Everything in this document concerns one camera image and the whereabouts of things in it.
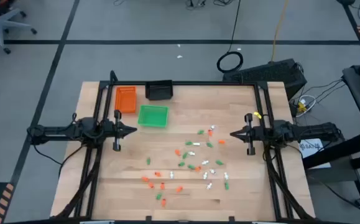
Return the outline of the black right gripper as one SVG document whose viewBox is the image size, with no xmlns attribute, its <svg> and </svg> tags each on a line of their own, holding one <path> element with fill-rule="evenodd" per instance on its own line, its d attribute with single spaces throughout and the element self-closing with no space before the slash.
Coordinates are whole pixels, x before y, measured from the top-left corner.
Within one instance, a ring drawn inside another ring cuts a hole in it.
<svg viewBox="0 0 360 224">
<path fill-rule="evenodd" d="M 252 126 L 253 116 L 256 116 L 261 122 L 259 126 L 256 127 Z M 237 138 L 242 142 L 246 142 L 246 136 L 247 136 L 247 140 L 249 143 L 247 154 L 255 155 L 256 150 L 254 147 L 254 140 L 261 141 L 262 138 L 264 137 L 265 123 L 264 123 L 263 115 L 261 115 L 260 113 L 248 113 L 245 115 L 245 121 L 247 124 L 246 128 L 243 127 L 238 131 L 234 131 L 232 132 L 232 134 L 230 134 L 230 136 Z"/>
</svg>

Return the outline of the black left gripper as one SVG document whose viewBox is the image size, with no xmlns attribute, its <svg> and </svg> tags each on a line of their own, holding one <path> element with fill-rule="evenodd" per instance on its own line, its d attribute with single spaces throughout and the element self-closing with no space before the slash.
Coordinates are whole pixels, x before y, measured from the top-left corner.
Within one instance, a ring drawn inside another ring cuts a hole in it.
<svg viewBox="0 0 360 224">
<path fill-rule="evenodd" d="M 114 110 L 114 121 L 109 119 L 104 120 L 104 137 L 114 138 L 113 150 L 116 152 L 121 151 L 121 146 L 119 143 L 119 122 L 121 119 L 121 112 L 119 110 Z M 124 138 L 129 134 L 136 132 L 135 127 L 127 126 L 121 123 L 121 137 Z"/>
</svg>

